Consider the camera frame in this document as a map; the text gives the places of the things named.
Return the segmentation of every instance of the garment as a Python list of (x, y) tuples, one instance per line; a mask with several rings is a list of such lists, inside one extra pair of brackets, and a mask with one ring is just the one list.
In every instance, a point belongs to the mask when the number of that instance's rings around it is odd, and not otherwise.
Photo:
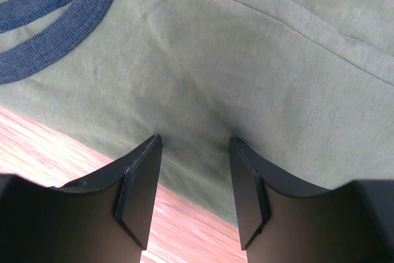
[[(18, 33), (29, 33), (23, 41), (72, 6), (0, 35), (12, 41), (3, 54)], [(34, 74), (11, 75), (0, 104), (112, 158), (161, 134), (159, 181), (235, 224), (231, 136), (323, 187), (394, 177), (392, 7), (113, 0), (72, 51)], [(54, 47), (77, 34), (61, 32), (50, 37)], [(3, 74), (15, 59), (1, 61)]]

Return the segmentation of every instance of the shirt neckline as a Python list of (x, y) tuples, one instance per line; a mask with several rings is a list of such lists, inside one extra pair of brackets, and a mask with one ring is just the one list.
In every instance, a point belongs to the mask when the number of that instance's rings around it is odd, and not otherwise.
[(71, 2), (55, 22), (0, 54), (0, 84), (48, 67), (78, 46), (101, 22), (113, 0), (9, 0), (0, 3), (0, 33), (26, 25)]

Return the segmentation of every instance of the wooden surface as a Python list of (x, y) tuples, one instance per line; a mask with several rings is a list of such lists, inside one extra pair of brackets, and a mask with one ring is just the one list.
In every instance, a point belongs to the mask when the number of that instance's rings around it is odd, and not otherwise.
[[(59, 132), (0, 108), (0, 172), (61, 186), (109, 162)], [(161, 186), (148, 250), (142, 254), (146, 263), (246, 262), (236, 227)]]

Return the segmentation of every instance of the black plastic part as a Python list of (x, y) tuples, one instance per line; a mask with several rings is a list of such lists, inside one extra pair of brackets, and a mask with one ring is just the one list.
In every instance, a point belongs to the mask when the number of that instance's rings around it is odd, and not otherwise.
[(160, 136), (153, 136), (126, 156), (60, 188), (0, 175), (0, 261), (140, 262), (161, 149)]
[(394, 261), (394, 181), (359, 180), (330, 191), (275, 166), (238, 138), (230, 140), (230, 167), (249, 263)]

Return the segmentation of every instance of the blue collar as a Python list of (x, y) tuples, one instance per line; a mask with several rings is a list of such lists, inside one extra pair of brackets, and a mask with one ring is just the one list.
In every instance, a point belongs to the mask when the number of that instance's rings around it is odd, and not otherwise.
[(113, 0), (9, 0), (0, 3), (0, 33), (26, 25), (71, 2), (54, 23), (0, 54), (0, 84), (44, 69), (72, 51), (101, 22)]

